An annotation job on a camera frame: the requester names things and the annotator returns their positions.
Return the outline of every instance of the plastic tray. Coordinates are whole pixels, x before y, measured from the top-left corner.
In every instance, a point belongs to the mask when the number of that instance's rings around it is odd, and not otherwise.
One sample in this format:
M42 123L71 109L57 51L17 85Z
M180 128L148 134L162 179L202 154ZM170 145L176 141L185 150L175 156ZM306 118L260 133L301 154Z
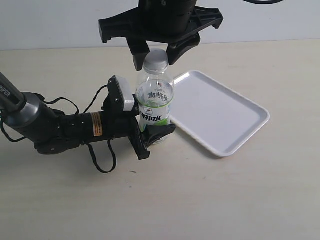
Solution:
M234 154L269 119L265 108L202 72L175 79L171 120L218 157Z

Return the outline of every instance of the white table surface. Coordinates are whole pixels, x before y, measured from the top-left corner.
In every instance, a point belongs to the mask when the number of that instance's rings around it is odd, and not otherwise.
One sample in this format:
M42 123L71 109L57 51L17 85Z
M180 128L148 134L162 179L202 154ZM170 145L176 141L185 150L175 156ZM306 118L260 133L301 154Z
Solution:
M189 70L267 108L269 123L224 159L180 130L142 161L115 140L107 175L86 147L44 156L0 134L0 239L319 240L320 40L201 45L170 69ZM82 110L112 75L132 90L137 78L128 48L0 51L0 71L21 91ZM94 146L110 167L107 144Z

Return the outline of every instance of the tray rim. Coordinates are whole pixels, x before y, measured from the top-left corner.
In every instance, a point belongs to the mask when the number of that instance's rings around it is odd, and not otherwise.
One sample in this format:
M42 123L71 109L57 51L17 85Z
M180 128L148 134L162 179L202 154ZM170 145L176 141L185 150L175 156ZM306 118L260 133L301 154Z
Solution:
M187 133L189 136L191 136L194 140L196 140L199 144L201 144L202 146L204 146L208 151L210 151L211 153L213 153L215 156L220 157L220 158L224 158L224 157L229 157L231 155L233 155L237 150L239 150L253 135L255 135L264 125L266 125L266 123L270 120L270 113L269 111L264 108L263 106L257 104L256 102L250 100L249 98L247 98L246 96L243 96L242 94L234 91L233 89L229 88L228 86L222 84L221 82L213 79L212 77L206 75L205 73L199 71L199 70L190 70L187 71L183 74L178 75L177 77L174 78L174 85L176 87L176 85L178 85L180 82L182 82L183 80L185 80L187 77L182 78L184 75L189 74L189 76L191 75L191 73L198 73L203 75L204 77L208 78L209 80L215 82L216 84L220 85L221 87L225 88L226 90L228 90L229 92L232 92L233 94L238 95L240 98L248 101L249 103L257 106L258 108L260 108L261 110L263 110L266 113L266 118L264 118L261 123L252 131L250 132L250 134L248 134L247 136L245 136L245 138L238 144L236 145L233 149L231 149L230 151L227 152L221 152L219 150L217 150L216 148L214 148L213 146L211 146L210 144L206 143L203 139L201 139L200 136L198 136L197 134L193 133L192 131L190 131L190 129L188 129L187 127L185 127L180 121L178 121L172 114L170 114L170 120L177 126L179 127L181 130L183 130L185 133Z

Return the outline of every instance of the wall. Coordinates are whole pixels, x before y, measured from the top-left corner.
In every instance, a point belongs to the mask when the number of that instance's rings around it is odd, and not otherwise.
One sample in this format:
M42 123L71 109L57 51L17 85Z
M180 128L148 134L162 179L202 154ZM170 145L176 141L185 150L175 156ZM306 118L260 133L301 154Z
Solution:
M103 45L98 20L135 8L138 0L1 0L0 50L126 46ZM220 8L219 30L201 32L203 43L320 38L320 1L286 0L253 5L241 0L198 0Z

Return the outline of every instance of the white bottle cap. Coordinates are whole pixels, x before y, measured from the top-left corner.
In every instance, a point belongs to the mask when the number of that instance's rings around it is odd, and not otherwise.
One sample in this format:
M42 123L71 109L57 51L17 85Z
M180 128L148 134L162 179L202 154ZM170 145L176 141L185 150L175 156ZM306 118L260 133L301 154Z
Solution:
M168 55L165 50L154 48L145 57L143 69L150 74L163 73L168 68Z

